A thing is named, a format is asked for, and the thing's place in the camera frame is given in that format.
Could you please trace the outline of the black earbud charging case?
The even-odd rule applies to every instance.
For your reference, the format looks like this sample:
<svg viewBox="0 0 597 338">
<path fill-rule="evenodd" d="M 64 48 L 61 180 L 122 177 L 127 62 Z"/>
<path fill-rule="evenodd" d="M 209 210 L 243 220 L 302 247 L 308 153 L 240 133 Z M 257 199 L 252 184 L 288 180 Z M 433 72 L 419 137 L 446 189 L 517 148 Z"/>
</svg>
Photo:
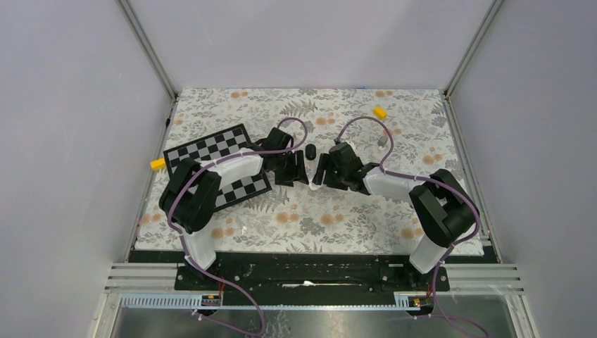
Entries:
<svg viewBox="0 0 597 338">
<path fill-rule="evenodd" d="M 308 161 L 314 161 L 317 158 L 317 148 L 314 144 L 307 144 L 304 155 Z"/>
</svg>

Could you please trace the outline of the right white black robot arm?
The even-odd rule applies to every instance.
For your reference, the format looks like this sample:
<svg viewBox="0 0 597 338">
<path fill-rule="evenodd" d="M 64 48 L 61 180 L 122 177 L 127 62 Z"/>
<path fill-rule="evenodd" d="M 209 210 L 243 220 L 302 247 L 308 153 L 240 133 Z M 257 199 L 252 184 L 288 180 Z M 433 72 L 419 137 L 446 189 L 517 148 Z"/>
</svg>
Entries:
<svg viewBox="0 0 597 338">
<path fill-rule="evenodd" d="M 424 232 L 403 272 L 414 290 L 431 282 L 431 270 L 479 220 L 477 207 L 450 171 L 439 169 L 424 177 L 391 172 L 362 162 L 346 142 L 321 154 L 313 184 L 409 202 Z"/>
</svg>

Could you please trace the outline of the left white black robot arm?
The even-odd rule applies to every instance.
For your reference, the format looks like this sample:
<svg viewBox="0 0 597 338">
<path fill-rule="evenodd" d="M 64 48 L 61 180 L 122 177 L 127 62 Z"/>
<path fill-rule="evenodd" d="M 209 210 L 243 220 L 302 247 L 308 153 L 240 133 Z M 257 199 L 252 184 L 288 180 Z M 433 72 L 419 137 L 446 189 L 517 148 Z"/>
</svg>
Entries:
<svg viewBox="0 0 597 338">
<path fill-rule="evenodd" d="M 268 192 L 266 173 L 277 185 L 308 183 L 305 154 L 278 127 L 252 142 L 243 125 L 165 152 L 169 182 L 158 201 L 168 225 L 181 236 L 191 280 L 201 289 L 218 282 L 215 245 L 206 227 L 213 214 Z"/>
</svg>

